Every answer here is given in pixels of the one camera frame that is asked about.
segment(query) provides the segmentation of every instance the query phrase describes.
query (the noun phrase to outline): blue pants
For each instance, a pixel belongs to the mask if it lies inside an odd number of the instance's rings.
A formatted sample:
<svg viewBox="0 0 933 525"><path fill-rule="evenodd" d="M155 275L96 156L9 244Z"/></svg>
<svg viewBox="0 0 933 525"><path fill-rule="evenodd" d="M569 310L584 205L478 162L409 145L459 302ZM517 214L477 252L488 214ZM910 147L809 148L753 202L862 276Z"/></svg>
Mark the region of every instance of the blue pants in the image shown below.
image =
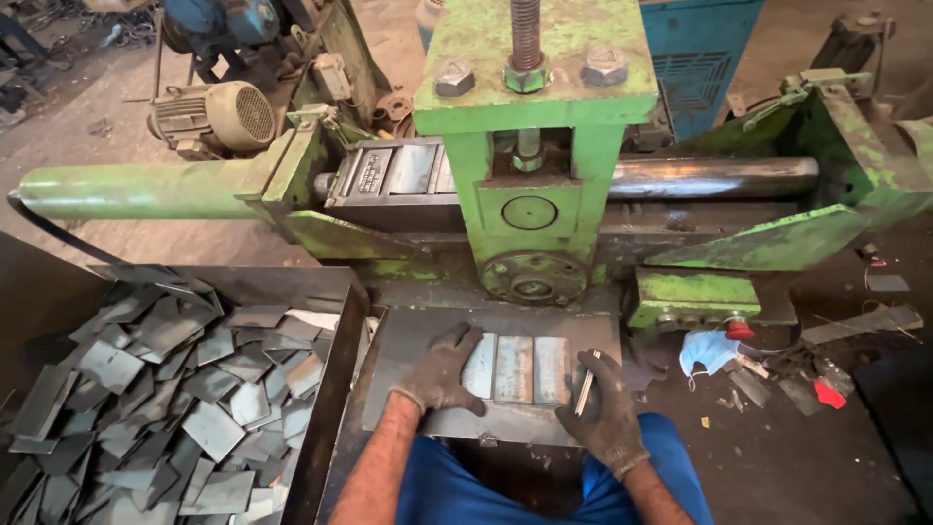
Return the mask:
<svg viewBox="0 0 933 525"><path fill-rule="evenodd" d="M638 416L651 465L697 525L713 523L700 480L677 428L661 414ZM397 525L450 523L641 523L622 484L602 463L583 464L583 503L568 519L538 516L485 488L439 441L418 436L411 446L396 512Z"/></svg>

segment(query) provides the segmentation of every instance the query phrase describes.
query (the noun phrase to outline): threaded rod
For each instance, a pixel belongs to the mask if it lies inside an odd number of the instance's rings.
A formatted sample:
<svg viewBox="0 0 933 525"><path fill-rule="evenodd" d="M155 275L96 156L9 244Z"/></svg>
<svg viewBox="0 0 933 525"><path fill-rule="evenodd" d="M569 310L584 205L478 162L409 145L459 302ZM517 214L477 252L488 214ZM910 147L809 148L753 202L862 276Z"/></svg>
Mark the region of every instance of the threaded rod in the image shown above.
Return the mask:
<svg viewBox="0 0 933 525"><path fill-rule="evenodd" d="M531 157L541 149L541 130L527 128L519 130L519 155Z"/></svg>
<svg viewBox="0 0 933 525"><path fill-rule="evenodd" d="M511 0L512 67L526 70L541 63L541 0Z"/></svg>

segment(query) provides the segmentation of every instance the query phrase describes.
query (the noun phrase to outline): gloved hand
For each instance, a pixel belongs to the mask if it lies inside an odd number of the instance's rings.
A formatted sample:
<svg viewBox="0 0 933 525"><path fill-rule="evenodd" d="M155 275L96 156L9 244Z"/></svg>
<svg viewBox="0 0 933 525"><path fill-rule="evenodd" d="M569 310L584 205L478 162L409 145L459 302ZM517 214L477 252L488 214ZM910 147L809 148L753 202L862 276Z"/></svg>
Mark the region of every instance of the gloved hand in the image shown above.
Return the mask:
<svg viewBox="0 0 933 525"><path fill-rule="evenodd" d="M605 353L597 358L591 351L580 352L577 359L592 370L594 384L602 394L599 418L586 421L574 415L573 408L561 406L556 410L557 419L621 481L629 469L649 457L641 442L632 396L622 384L622 367Z"/></svg>
<svg viewBox="0 0 933 525"><path fill-rule="evenodd" d="M482 328L461 322L431 345L390 391L398 392L421 407L463 407L477 416L486 414L482 399L460 384L464 364L482 339Z"/></svg>

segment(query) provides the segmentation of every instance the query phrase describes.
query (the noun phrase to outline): surgical mask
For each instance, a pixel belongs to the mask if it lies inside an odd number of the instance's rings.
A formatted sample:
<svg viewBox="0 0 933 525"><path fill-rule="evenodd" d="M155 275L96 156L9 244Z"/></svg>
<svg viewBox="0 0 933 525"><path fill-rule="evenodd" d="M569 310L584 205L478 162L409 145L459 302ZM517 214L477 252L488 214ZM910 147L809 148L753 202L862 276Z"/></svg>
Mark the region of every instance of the surgical mask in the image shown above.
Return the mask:
<svg viewBox="0 0 933 525"><path fill-rule="evenodd" d="M680 368L689 378L690 391L696 389L694 376L712 375L737 355L739 355L739 342L726 339L725 331L691 330L687 332L684 337L684 347L680 350ZM701 362L706 367L705 372L693 373L693 367L697 362Z"/></svg>

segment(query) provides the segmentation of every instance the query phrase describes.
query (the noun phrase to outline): red button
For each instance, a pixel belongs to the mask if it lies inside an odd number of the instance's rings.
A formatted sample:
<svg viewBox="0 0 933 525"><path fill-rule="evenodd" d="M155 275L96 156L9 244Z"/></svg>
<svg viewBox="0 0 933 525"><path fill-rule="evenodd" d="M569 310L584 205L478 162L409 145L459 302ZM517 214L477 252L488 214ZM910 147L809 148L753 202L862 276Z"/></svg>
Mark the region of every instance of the red button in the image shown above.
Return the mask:
<svg viewBox="0 0 933 525"><path fill-rule="evenodd" d="M726 328L726 339L732 341L745 341L746 339L751 339L755 336L755 333L752 332L752 329L748 328L748 323L740 320L733 320L729 322L729 327Z"/></svg>

